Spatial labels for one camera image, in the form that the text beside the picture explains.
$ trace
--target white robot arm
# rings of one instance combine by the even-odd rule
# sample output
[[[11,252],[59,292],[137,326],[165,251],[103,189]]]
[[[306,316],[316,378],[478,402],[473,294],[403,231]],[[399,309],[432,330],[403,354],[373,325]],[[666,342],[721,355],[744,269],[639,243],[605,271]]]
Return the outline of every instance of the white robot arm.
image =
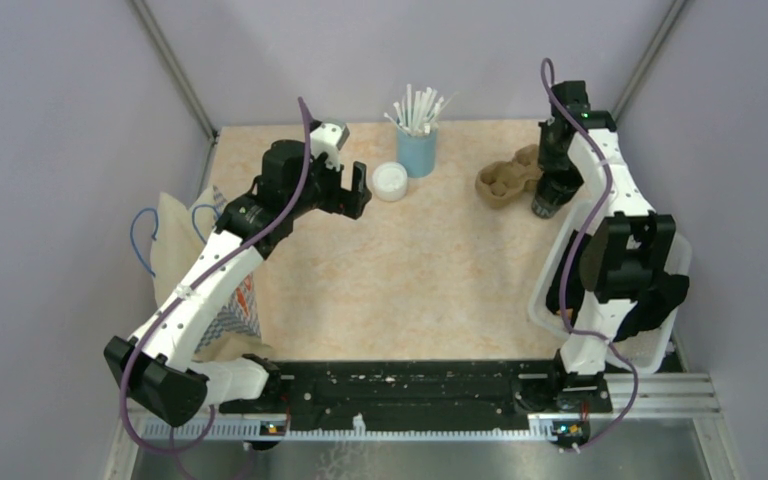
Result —
[[[634,323],[642,316],[642,309],[638,309],[641,299],[646,300],[647,307],[659,302],[658,314],[684,301],[687,277],[664,272],[675,222],[670,215],[657,214],[640,193],[620,152],[613,118],[608,112],[590,109],[585,83],[562,82],[551,90],[605,158],[600,159],[553,101],[552,117],[540,124],[538,164],[543,176],[532,211],[544,218],[553,216],[582,185],[592,198],[602,196],[608,186],[604,167],[609,167],[611,190],[593,214],[586,232],[590,240],[582,251],[569,255],[578,258],[575,273],[584,287],[574,328],[612,341],[624,322]],[[568,287],[561,282],[558,291],[568,294],[568,290],[562,290]],[[598,391],[607,350],[607,342],[595,335],[571,335],[555,356],[549,375],[552,393],[558,398],[582,400]]]
[[[592,129],[588,133],[597,144],[602,146],[602,152],[605,154],[613,176],[613,186],[608,200],[597,213],[591,224],[592,230],[588,233],[594,235],[596,228],[605,217],[617,214],[626,217],[647,217],[650,213],[655,213],[652,205],[640,194],[628,171],[628,165],[620,152],[617,133],[607,128]],[[597,198],[605,190],[605,169],[602,168],[602,161],[580,133],[573,136],[568,155],[581,174],[584,186],[592,198]],[[586,291],[584,302],[579,309],[576,329],[595,331],[608,338],[614,338],[620,324],[634,308],[635,303],[627,298],[600,303],[594,292]],[[607,350],[608,346],[598,338],[572,335],[561,347],[561,358],[570,372],[596,375],[605,370]]]
[[[314,121],[312,158],[302,158],[304,144],[293,140],[279,140],[264,153],[262,175],[255,179],[252,190],[228,204],[195,264],[160,310],[128,342],[114,337],[105,348],[108,366],[118,381],[136,342],[146,335],[161,312],[173,302],[180,302],[137,352],[140,357],[129,382],[131,398],[170,425],[179,426],[203,406],[261,397],[270,381],[270,364],[265,360],[247,357],[198,363],[192,358],[222,305],[277,243],[292,232],[296,218],[313,209],[353,219],[362,215],[371,199],[366,188],[366,166],[354,164],[352,190],[340,186],[343,166],[339,151],[348,135],[348,127],[342,122]],[[302,161],[310,162],[308,176],[290,215],[262,240],[208,276],[197,289],[190,288],[219,259],[237,250],[245,238],[257,234],[277,217],[298,184]]]

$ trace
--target white lid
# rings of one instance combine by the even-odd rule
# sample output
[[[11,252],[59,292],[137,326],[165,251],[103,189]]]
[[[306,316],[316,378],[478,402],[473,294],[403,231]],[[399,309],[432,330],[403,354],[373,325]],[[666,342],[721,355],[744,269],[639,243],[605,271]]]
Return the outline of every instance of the white lid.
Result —
[[[408,172],[396,162],[382,163],[372,172],[372,189],[385,202],[395,202],[408,193]]]

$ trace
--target white wall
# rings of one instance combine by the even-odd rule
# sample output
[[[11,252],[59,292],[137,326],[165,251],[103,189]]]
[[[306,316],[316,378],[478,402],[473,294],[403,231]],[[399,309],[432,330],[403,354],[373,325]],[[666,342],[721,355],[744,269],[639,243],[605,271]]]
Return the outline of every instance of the white wall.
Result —
[[[693,244],[687,354],[711,372],[747,478],[768,478],[768,2],[692,2],[620,128]]]
[[[383,121],[405,84],[460,92],[448,118],[549,111],[540,60],[612,108],[670,0],[149,0],[216,125]]]
[[[128,227],[205,148],[126,2],[0,1],[0,480],[98,478],[102,350],[153,298]]]

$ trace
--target white tray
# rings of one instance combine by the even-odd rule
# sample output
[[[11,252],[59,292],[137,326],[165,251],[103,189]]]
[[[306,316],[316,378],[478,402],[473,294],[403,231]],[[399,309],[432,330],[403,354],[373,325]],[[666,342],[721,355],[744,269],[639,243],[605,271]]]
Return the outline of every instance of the white tray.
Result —
[[[552,246],[552,250],[549,252],[549,257],[543,265],[543,270],[540,272],[540,277],[537,280],[537,288],[532,292],[531,300],[528,302],[529,318],[560,338],[568,338],[569,334],[564,329],[561,317],[554,315],[546,308],[546,294],[552,285],[552,279],[555,276],[558,264],[561,262],[564,250],[566,250],[566,246],[569,243],[572,231],[584,223],[587,214],[590,213],[592,208],[593,203],[589,200],[582,200],[573,205],[563,227],[561,227],[561,232],[558,234],[555,244]],[[587,233],[592,235],[598,227],[598,224],[591,225],[590,231]],[[676,233],[664,270],[667,273],[687,275],[690,269],[691,256],[690,243],[683,236]],[[641,374],[655,373],[660,368],[670,335],[673,331],[676,313],[678,313],[678,309],[673,310],[667,319],[664,320],[664,323],[661,324],[661,327],[656,330],[641,332],[634,337],[617,342],[617,350],[628,358]],[[628,366],[619,361],[610,351],[606,360],[611,365],[628,370]]]

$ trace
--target beige tabletop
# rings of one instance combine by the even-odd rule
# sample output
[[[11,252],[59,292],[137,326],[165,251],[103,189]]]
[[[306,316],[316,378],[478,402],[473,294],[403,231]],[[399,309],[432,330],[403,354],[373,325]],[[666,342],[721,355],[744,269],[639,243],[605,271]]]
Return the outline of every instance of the beige tabletop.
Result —
[[[341,153],[371,177],[395,160],[389,123],[350,124]],[[531,120],[443,122],[437,166],[395,203],[373,197],[357,221],[314,211],[255,272],[264,342],[281,359],[549,358],[561,341],[531,323],[528,298],[557,235],[531,213],[530,194],[501,210],[477,196],[476,173],[536,143]],[[248,190],[261,157],[300,126],[222,129],[211,182]]]

